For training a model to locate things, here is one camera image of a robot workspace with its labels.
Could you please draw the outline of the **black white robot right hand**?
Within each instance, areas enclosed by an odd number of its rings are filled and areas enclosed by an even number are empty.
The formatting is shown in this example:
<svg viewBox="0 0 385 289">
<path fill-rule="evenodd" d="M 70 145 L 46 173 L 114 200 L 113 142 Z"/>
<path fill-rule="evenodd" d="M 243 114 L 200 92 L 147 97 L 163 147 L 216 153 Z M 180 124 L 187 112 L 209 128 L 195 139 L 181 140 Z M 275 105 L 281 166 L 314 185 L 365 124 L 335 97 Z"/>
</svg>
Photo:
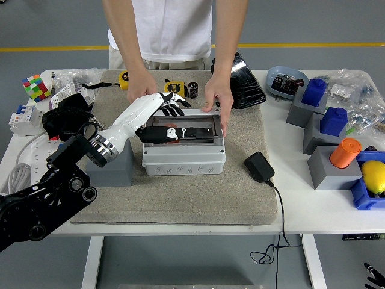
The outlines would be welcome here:
<svg viewBox="0 0 385 289">
<path fill-rule="evenodd" d="M 368 263 L 364 263 L 365 269 L 370 273 L 367 280 L 377 286 L 377 288 L 384 288 L 384 276 Z"/>
</svg>

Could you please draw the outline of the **person's right hand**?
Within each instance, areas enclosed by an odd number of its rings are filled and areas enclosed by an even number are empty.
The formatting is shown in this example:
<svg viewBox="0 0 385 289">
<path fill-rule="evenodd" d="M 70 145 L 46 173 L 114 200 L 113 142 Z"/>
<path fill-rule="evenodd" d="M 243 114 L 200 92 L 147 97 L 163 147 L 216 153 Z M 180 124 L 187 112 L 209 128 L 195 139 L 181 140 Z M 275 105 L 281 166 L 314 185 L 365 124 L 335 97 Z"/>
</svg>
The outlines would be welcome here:
<svg viewBox="0 0 385 289">
<path fill-rule="evenodd" d="M 127 100 L 130 104 L 142 96 L 151 95 L 158 91 L 154 77 L 146 68 L 128 69 L 128 75 Z"/>
</svg>

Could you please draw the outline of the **person's left hand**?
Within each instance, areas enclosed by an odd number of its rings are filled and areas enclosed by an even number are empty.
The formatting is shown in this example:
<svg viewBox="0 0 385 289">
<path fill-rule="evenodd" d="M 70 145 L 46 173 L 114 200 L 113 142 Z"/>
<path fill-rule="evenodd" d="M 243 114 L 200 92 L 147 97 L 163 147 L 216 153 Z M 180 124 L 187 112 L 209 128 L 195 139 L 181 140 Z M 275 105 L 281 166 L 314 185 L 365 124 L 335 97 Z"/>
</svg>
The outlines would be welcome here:
<svg viewBox="0 0 385 289">
<path fill-rule="evenodd" d="M 229 70 L 214 69 L 214 74 L 205 86 L 205 105 L 202 111 L 208 113 L 217 100 L 220 104 L 220 120 L 223 136 L 227 136 L 227 127 L 229 124 L 230 114 L 233 105 L 233 96 L 230 89 Z"/>
</svg>

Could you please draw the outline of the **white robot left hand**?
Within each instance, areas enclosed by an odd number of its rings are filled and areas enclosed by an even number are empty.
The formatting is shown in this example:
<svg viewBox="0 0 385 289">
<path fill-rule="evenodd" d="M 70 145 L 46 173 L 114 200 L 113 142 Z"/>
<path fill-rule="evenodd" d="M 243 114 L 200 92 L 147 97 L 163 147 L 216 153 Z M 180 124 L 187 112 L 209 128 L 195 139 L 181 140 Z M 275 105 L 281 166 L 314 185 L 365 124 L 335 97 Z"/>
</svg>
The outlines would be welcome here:
<svg viewBox="0 0 385 289">
<path fill-rule="evenodd" d="M 108 129 L 99 131 L 94 139 L 112 145 L 115 151 L 121 153 L 126 140 L 136 136 L 136 131 L 160 108 L 165 110 L 167 115 L 182 116 L 183 111 L 178 103 L 187 108 L 191 106 L 177 93 L 157 92 L 141 96 L 134 100 Z"/>
</svg>

